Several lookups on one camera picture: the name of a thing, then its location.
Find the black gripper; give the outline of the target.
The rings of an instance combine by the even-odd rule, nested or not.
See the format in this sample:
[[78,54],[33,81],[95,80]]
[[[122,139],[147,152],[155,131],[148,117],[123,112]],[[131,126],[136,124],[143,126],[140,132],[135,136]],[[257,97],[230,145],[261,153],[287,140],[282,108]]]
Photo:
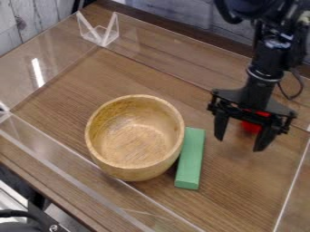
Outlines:
[[[214,115],[214,136],[219,140],[225,138],[230,119],[258,124],[262,130],[257,135],[253,151],[263,151],[278,135],[289,133],[297,113],[273,98],[265,108],[246,106],[241,103],[241,94],[242,90],[213,90],[207,110]],[[258,111],[269,112],[270,116],[258,115]]]

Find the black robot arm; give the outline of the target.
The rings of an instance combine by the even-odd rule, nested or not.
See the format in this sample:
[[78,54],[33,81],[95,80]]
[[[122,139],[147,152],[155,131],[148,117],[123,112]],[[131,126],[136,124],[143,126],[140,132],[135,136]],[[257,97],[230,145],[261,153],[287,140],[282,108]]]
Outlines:
[[207,110],[214,115],[214,136],[222,139],[231,118],[261,127],[253,149],[262,151],[290,130],[297,112],[278,103],[273,91],[286,72],[303,63],[310,33],[310,0],[214,0],[231,24],[254,24],[254,57],[247,81],[237,90],[214,89]]

